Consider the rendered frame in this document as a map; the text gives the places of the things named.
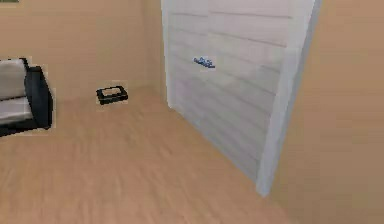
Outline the white panelled room door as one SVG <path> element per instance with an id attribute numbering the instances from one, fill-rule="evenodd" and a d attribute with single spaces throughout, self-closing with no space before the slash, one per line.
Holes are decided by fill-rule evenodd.
<path id="1" fill-rule="evenodd" d="M 169 106 L 269 194 L 322 0 L 161 0 Z M 210 59 L 205 68 L 194 58 Z"/>

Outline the black tray-shaped box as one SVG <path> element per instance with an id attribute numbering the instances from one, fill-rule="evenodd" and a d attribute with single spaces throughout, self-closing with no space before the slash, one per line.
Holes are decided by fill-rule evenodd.
<path id="1" fill-rule="evenodd" d="M 96 95 L 101 105 L 111 104 L 128 99 L 128 92 L 124 89 L 123 86 L 101 88 L 96 91 Z"/>

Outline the black sofa with grey cushions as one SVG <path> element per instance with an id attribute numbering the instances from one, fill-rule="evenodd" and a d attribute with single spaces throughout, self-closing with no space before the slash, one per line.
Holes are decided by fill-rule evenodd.
<path id="1" fill-rule="evenodd" d="M 42 68 L 26 58 L 0 60 L 0 137 L 52 123 L 53 96 Z"/>

